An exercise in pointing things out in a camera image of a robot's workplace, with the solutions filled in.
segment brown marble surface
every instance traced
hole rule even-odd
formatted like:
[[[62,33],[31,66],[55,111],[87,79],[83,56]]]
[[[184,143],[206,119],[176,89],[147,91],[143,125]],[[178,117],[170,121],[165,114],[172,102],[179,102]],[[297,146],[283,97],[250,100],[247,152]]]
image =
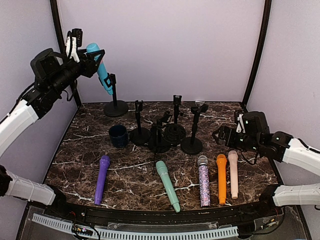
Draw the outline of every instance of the brown marble surface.
[[[234,111],[239,103],[208,102],[209,109],[199,120],[197,138],[203,143],[203,151],[195,156],[186,155],[179,146],[158,154],[156,161],[163,160],[168,168],[182,210],[200,209],[200,190],[197,159],[206,155],[209,159],[211,207],[223,207],[218,201],[218,169],[216,156],[228,155],[230,149],[217,145],[211,134],[221,125],[235,127]],[[101,207],[121,210],[173,211],[168,196],[157,172],[154,171],[154,154],[146,147],[134,146],[117,149],[111,145],[108,130],[115,124],[123,124],[129,130],[136,128],[134,104],[129,103],[129,112],[118,118],[106,117],[102,103],[83,104],[72,121],[64,140],[48,171],[46,184],[59,187],[70,203],[94,205],[99,160],[108,155],[111,164],[107,172]],[[191,135],[194,102],[183,102],[184,112],[178,123]],[[173,114],[172,102],[145,102],[141,112],[141,123],[150,128],[156,116],[165,111]],[[227,205],[256,202],[268,184],[277,183],[275,174],[266,158],[258,159],[252,166],[239,157],[238,199],[231,199],[229,165],[227,165]]]

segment microphone grille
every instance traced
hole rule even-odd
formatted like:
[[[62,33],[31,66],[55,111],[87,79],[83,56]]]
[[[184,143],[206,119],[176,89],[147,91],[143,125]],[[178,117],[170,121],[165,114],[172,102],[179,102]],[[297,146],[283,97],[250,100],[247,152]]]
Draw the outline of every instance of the microphone grille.
[[[200,165],[208,165],[208,158],[204,155],[198,157],[198,166]]]

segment orange microphone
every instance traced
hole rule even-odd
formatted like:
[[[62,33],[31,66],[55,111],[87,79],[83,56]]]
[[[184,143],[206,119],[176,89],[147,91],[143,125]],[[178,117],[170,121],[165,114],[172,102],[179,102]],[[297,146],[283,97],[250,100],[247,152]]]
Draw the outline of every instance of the orange microphone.
[[[218,165],[218,190],[219,190],[219,204],[226,204],[227,198],[227,174],[226,165],[227,158],[223,154],[216,157],[216,164]]]

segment white cable tray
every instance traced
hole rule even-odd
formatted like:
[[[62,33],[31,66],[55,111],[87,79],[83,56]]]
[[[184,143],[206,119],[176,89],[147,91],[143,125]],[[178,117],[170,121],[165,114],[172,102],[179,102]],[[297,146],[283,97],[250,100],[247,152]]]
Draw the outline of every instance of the white cable tray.
[[[73,234],[71,231],[72,222],[68,220],[58,220],[51,218],[47,215],[40,215],[34,213],[32,221],[60,232]],[[237,237],[239,235],[238,227],[236,226],[206,231],[172,233],[115,231],[99,227],[95,227],[95,229],[99,232],[101,240],[215,240]],[[88,237],[87,235],[80,233],[79,235],[83,237]],[[98,235],[95,231],[93,231],[93,235],[90,239],[98,239]]]

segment black cable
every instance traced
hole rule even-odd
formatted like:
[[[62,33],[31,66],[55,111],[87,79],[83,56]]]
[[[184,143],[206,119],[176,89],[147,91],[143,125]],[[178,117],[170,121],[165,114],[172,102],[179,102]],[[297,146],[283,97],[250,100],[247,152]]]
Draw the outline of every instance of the black cable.
[[[76,79],[76,80],[74,81],[74,83],[75,83],[75,86],[77,87],[77,85],[78,85],[78,80]],[[63,92],[66,93],[66,101],[67,101],[67,102],[70,102],[70,101],[72,100],[72,98],[74,97],[75,91],[72,92],[70,98],[69,98],[69,93],[68,93],[67,90],[63,90]]]
[[[23,90],[23,92],[20,94],[20,96],[17,98],[17,100],[15,101],[15,104],[13,106],[13,108],[10,110],[10,112],[0,121],[0,124],[2,124],[4,122],[4,120],[7,119],[8,116],[10,116],[10,114],[12,114],[12,112],[15,110],[16,106],[19,104],[19,102],[21,101],[22,97],[26,94],[26,92],[33,86],[35,85],[35,83],[33,82],[32,84],[30,84],[29,86],[26,87],[25,90]]]
[[[278,226],[276,226],[274,229],[272,229],[271,231],[268,231],[268,232],[258,232],[258,233],[254,233],[253,235],[266,235],[266,234],[271,234],[273,233],[274,231],[276,231],[281,225],[282,223],[284,222],[285,220],[285,217],[286,217],[286,207],[283,208],[283,216],[278,224]]]
[[[49,210],[52,211],[52,212],[54,212],[54,213],[57,214],[58,216],[60,216],[60,218],[65,219],[64,216],[62,216],[60,213],[56,212],[55,210],[53,210],[53,209],[51,209],[51,208],[50,208]],[[88,225],[87,223],[85,223],[85,222],[83,222],[83,221],[79,221],[79,220],[77,220],[77,219],[71,220],[71,222],[72,222],[73,225],[74,225],[74,222],[76,222],[76,223],[79,223],[79,224],[81,224],[81,225],[83,225],[83,226],[85,226],[85,227],[89,227],[89,228],[93,229],[93,230],[96,232],[97,236],[98,236],[98,240],[101,240],[100,233],[99,233],[98,230],[95,229],[93,226],[90,226],[90,225]]]
[[[252,232],[239,232],[239,235],[240,235],[240,236],[246,236],[246,235],[267,235],[267,234],[271,234],[271,233],[273,233],[274,231],[276,231],[276,230],[282,225],[282,223],[283,223],[284,220],[285,220],[285,217],[286,217],[286,207],[283,208],[283,216],[282,216],[281,220],[279,221],[278,225],[277,225],[274,229],[272,229],[271,231],[268,231],[268,232],[259,232],[259,231],[265,229],[265,228],[264,228],[265,226],[267,226],[267,225],[270,224],[270,222],[267,222],[267,223],[265,223],[265,224],[263,224],[263,225],[261,226],[262,228],[259,228],[259,229],[255,230],[255,231],[252,231]]]
[[[246,159],[246,157],[244,156],[243,152],[241,151],[241,156],[242,156],[243,160],[245,160],[248,164],[250,164],[250,165],[252,165],[252,166],[257,163],[258,155],[259,155],[259,153],[256,153],[256,155],[255,155],[255,157],[254,157],[254,161],[253,161],[253,163],[252,163],[252,162],[250,162],[248,159]]]

